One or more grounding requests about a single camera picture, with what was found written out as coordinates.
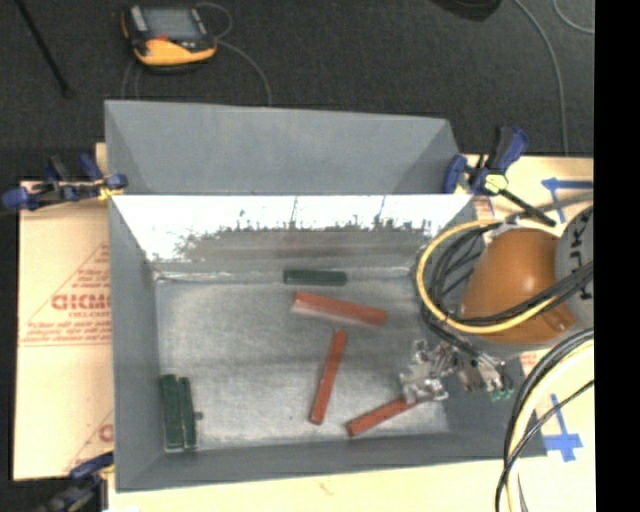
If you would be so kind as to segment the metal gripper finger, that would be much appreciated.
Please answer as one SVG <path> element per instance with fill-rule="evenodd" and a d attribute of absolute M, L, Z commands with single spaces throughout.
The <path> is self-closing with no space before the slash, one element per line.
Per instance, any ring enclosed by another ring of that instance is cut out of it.
<path fill-rule="evenodd" d="M 449 349 L 441 343 L 432 345 L 426 339 L 414 340 L 410 364 L 426 373 L 443 373 L 449 365 Z"/>
<path fill-rule="evenodd" d="M 449 393 L 440 377 L 404 372 L 399 375 L 402 397 L 407 404 L 446 400 Z"/>

